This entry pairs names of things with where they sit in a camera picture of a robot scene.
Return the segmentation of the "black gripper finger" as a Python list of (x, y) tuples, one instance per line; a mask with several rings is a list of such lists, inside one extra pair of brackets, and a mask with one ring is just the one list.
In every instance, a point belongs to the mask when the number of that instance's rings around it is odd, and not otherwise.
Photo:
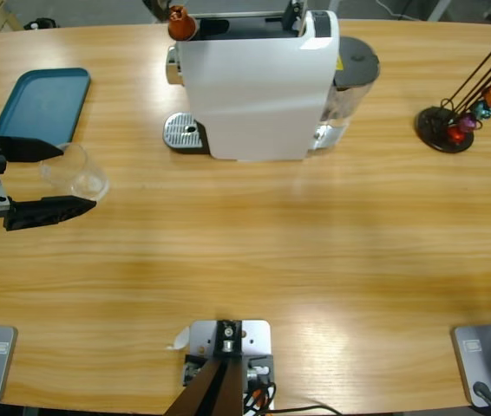
[(168, 20), (171, 0), (142, 0), (142, 3), (158, 22), (166, 22)]

